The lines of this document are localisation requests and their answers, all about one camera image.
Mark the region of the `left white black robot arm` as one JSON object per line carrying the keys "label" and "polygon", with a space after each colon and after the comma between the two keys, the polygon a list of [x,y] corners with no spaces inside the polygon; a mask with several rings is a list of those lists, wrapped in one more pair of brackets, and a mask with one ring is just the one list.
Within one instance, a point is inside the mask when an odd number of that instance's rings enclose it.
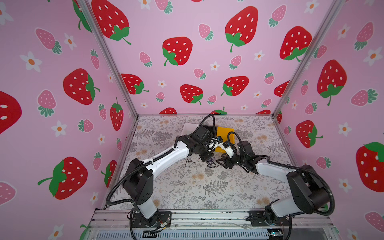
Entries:
{"label": "left white black robot arm", "polygon": [[156,231],[161,231],[167,224],[161,223],[159,210],[152,200],[156,177],[193,154],[199,155],[203,162],[209,160],[214,156],[215,148],[222,143],[223,140],[217,137],[215,116],[209,114],[191,134],[177,136],[174,144],[158,155],[144,161],[132,160],[124,177],[108,193],[106,205],[133,204],[129,217],[132,235],[134,212],[141,214],[146,226],[155,226]]}

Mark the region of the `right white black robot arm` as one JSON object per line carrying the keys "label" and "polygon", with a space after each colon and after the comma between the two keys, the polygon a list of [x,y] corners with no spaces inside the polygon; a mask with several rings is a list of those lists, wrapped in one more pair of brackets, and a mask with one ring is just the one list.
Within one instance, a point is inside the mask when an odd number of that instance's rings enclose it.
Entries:
{"label": "right white black robot arm", "polygon": [[247,141],[239,141],[235,146],[222,137],[215,137],[212,143],[225,151],[217,161],[225,169],[240,166],[247,173],[269,176],[289,185],[290,196],[265,207],[263,218],[266,224],[277,225],[284,217],[301,214],[330,216],[334,212],[335,197],[330,186],[310,165],[296,167],[274,162],[270,156],[256,155]]}

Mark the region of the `white plastic bin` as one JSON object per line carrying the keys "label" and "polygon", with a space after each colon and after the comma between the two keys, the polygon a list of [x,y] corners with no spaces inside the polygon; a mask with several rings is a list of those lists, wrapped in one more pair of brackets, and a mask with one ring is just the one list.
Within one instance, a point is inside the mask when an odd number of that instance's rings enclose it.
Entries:
{"label": "white plastic bin", "polygon": [[188,135],[193,133],[198,127],[199,127],[198,124],[185,123],[183,127],[183,135]]}

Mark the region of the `yellow plastic bin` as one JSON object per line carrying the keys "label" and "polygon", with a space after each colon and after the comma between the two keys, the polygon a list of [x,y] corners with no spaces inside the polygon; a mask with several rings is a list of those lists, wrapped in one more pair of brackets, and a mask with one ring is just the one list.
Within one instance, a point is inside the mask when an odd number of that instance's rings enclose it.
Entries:
{"label": "yellow plastic bin", "polygon": [[230,141],[232,144],[235,144],[235,136],[231,135],[228,139],[229,132],[235,132],[234,129],[224,128],[224,127],[216,127],[217,129],[217,137],[221,137],[223,142]]}

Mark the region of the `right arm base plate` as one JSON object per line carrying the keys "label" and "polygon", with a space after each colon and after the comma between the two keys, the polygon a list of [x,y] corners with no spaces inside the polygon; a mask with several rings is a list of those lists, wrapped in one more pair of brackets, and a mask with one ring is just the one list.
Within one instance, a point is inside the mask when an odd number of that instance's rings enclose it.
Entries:
{"label": "right arm base plate", "polygon": [[249,211],[246,221],[251,222],[253,227],[288,227],[290,224],[289,217],[278,218],[266,211]]}

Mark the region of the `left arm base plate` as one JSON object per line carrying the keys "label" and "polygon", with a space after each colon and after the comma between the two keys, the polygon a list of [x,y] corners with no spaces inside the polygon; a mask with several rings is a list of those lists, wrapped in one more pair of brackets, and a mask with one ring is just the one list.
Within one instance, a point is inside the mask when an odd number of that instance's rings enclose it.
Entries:
{"label": "left arm base plate", "polygon": [[171,226],[172,212],[157,211],[152,217],[146,219],[142,213],[133,212],[130,223],[133,228],[168,228]]}

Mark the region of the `aluminium rail frame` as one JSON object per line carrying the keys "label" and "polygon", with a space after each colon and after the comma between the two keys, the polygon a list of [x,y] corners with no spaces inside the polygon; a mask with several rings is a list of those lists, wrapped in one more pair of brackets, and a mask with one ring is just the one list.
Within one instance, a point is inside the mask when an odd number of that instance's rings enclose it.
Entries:
{"label": "aluminium rail frame", "polygon": [[82,240],[340,240],[328,217],[301,215],[269,226],[260,209],[162,210],[164,229],[152,233],[128,210],[95,211]]}

